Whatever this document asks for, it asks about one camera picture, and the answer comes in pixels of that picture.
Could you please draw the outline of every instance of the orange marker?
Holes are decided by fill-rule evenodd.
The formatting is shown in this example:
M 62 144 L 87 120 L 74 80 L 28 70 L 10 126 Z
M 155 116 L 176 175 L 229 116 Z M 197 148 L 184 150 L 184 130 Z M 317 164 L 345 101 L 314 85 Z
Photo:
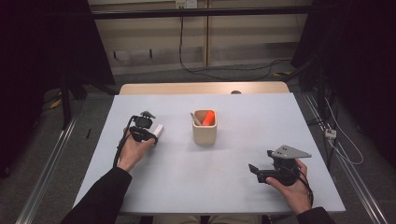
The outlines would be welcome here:
M 215 112 L 213 110 L 207 111 L 207 114 L 205 116 L 204 122 L 202 123 L 203 126 L 210 126 L 212 123 L 213 119 L 215 118 Z

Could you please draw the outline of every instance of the white cable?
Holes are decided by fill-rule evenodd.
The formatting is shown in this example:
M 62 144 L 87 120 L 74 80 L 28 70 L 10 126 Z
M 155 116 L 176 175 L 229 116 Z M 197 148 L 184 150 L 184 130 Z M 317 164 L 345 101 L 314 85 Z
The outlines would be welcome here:
M 332 107 L 330 106 L 329 101 L 327 101 L 326 97 L 325 97 L 324 99 L 326 100 L 326 103 L 327 103 L 327 105 L 329 106 L 330 113 L 332 114 L 332 118 L 334 119 L 335 125 L 337 125 L 337 127 L 338 127 L 338 129 L 341 131 L 341 133 L 346 137 L 347 140 L 349 140 L 350 143 L 352 143 L 353 147 L 355 147 L 356 150 L 359 152 L 359 154 L 361 155 L 361 161 L 359 161 L 359 162 L 354 162 L 354 161 L 351 161 L 350 159 L 348 159 L 347 157 L 343 156 L 343 155 L 340 153 L 340 151 L 338 150 L 338 148 L 337 148 L 336 146 L 334 146 L 334 145 L 332 144 L 332 142 L 329 140 L 330 145 L 332 146 L 332 148 L 334 148 L 334 150 L 335 150 L 344 160 L 348 161 L 349 163 L 354 164 L 354 165 L 362 164 L 363 161 L 364 161 L 364 158 L 363 158 L 363 155 L 361 154 L 361 151 L 358 149 L 358 147 L 356 147 L 355 143 L 353 143 L 353 141 L 350 140 L 350 138 L 347 136 L 347 134 L 344 133 L 344 131 L 341 129 L 340 125 L 338 125 L 337 119 L 335 118 L 335 115 L 334 115 L 334 113 L 332 112 Z

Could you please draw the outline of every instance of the gray pen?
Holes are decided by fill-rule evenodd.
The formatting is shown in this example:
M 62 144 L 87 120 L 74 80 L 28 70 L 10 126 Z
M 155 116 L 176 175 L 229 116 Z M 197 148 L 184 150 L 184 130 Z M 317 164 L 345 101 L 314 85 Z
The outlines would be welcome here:
M 194 114 L 192 114 L 192 113 L 190 113 L 190 114 L 191 114 L 191 117 L 194 119 L 195 124 L 196 124 L 197 126 L 202 126 L 202 123 L 198 120 L 198 118 L 195 117 Z

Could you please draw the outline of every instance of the pen holder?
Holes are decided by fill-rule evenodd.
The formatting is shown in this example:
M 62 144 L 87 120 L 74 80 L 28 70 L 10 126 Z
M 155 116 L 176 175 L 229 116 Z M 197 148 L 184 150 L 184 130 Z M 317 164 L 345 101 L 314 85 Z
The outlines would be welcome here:
M 218 131 L 218 115 L 215 110 L 195 110 L 194 116 L 198 118 L 201 123 L 204 123 L 207 112 L 213 111 L 214 118 L 208 126 L 197 125 L 192 121 L 192 134 L 194 142 L 198 145 L 210 146 L 216 142 L 216 133 Z

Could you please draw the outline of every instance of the power adapter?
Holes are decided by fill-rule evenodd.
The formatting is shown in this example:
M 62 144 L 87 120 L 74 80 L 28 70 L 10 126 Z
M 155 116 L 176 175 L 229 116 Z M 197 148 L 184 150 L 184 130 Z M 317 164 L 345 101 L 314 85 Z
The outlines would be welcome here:
M 337 131 L 332 129 L 325 129 L 324 136 L 330 140 L 333 140 L 337 136 Z

